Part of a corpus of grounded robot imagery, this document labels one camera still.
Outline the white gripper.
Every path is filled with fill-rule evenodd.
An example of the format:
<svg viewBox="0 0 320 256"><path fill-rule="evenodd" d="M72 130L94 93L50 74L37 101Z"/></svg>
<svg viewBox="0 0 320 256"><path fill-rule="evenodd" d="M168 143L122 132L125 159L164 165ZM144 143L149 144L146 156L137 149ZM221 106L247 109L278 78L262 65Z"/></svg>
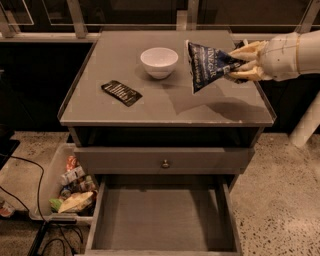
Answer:
<svg viewBox="0 0 320 256"><path fill-rule="evenodd" d="M251 69L238 68L229 73L234 79L249 81L270 80L284 81L299 76L297 68L296 32L282 34L267 41L254 41L233 50L229 55L243 61L259 60L260 66Z"/></svg>

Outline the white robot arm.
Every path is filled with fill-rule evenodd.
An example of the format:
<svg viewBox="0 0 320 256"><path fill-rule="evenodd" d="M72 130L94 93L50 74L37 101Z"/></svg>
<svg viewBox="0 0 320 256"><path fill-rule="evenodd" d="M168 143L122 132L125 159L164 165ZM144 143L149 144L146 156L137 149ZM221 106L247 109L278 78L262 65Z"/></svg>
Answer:
<svg viewBox="0 0 320 256"><path fill-rule="evenodd" d="M320 73L320 31L277 35L230 52L245 61L229 73L234 79L285 81Z"/></svg>

